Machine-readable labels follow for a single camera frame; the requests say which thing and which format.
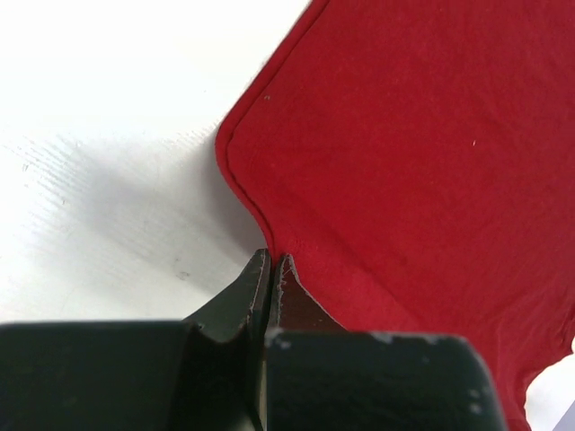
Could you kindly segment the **red t-shirt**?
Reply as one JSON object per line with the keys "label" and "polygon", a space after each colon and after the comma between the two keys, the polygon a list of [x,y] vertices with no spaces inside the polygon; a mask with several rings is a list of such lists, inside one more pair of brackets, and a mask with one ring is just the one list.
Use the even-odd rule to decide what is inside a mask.
{"label": "red t-shirt", "polygon": [[215,148],[340,324],[467,338],[528,429],[574,338],[573,2],[314,1]]}

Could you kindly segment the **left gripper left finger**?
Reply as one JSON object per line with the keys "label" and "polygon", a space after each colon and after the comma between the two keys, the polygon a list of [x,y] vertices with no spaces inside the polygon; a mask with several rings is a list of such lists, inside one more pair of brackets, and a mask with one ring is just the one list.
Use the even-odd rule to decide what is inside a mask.
{"label": "left gripper left finger", "polygon": [[4,430],[259,430],[271,258],[181,320],[5,323]]}

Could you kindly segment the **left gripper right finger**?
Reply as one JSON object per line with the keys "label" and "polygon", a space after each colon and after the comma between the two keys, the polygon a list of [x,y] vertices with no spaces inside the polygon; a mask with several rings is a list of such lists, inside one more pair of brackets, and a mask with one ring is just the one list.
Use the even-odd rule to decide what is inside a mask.
{"label": "left gripper right finger", "polygon": [[503,430],[486,364],[464,338],[345,330],[276,267],[265,335],[268,430]]}

